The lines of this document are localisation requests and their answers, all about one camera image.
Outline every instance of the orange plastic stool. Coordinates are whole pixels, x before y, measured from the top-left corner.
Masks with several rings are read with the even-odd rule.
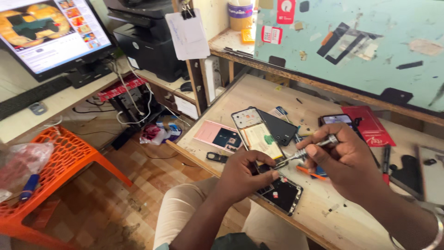
[[[18,202],[13,206],[8,206],[6,202],[0,203],[0,234],[47,248],[75,249],[71,244],[22,225],[22,220],[70,177],[93,161],[105,167],[128,186],[133,183],[97,150],[61,126],[57,126],[57,129],[50,127],[44,130],[31,142],[52,142],[54,151],[40,172],[41,186],[35,190],[28,201]],[[16,164],[14,169],[17,171],[23,171],[26,168],[25,162],[22,162],[21,166],[18,165],[19,161]],[[5,181],[2,180],[3,178],[6,177],[0,174],[0,181]]]

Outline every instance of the forearm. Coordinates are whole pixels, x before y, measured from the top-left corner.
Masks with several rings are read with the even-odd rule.
[[[432,213],[407,202],[389,187],[373,190],[361,206],[405,249],[423,249],[435,240],[438,233],[438,223]],[[444,249],[444,242],[436,249]]]
[[[171,250],[209,250],[230,205],[210,194],[170,244]]]

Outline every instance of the computer mouse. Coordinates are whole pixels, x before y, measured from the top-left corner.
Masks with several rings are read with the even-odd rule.
[[[191,86],[191,82],[188,81],[182,85],[180,85],[180,91],[193,91],[193,87]]]

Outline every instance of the monitor stand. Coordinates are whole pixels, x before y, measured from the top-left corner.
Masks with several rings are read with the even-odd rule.
[[[109,73],[112,73],[111,69],[101,61],[96,60],[77,67],[77,71],[69,73],[66,77],[71,81],[72,86],[78,89]]]

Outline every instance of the power strip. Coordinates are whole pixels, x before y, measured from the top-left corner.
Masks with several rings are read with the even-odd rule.
[[[205,59],[205,74],[208,85],[208,97],[210,102],[216,98],[216,89],[222,86],[219,57],[209,56]]]

